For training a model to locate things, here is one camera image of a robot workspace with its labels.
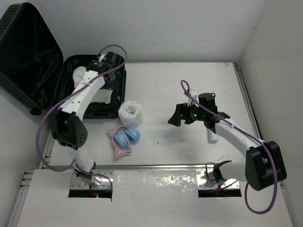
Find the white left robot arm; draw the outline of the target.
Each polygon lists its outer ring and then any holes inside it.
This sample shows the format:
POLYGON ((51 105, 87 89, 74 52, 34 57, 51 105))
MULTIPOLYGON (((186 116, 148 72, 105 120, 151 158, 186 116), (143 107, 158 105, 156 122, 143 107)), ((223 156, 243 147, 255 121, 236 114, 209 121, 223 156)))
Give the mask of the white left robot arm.
POLYGON ((75 77, 75 90, 64 98, 50 114, 52 137, 71 155, 76 173, 92 183, 96 163, 86 148, 88 130, 83 119, 113 119, 125 99, 125 59, 114 52, 99 54, 75 77))

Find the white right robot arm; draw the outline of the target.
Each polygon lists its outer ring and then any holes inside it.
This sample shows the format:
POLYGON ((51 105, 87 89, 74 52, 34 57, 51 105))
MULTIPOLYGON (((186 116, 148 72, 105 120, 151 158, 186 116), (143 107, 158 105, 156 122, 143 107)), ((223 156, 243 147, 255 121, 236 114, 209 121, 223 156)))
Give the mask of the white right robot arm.
POLYGON ((177 104, 169 124, 179 127, 181 121, 192 124, 202 121, 204 126, 231 143, 244 157, 245 163, 227 160, 215 163, 209 181, 217 183, 228 178, 247 182, 254 190, 260 191, 274 184, 274 177, 280 182, 287 178, 286 168, 279 145, 274 142, 255 141, 243 129, 236 129, 234 121, 224 112, 219 112, 215 104, 215 93, 202 93, 198 103, 189 99, 177 104))

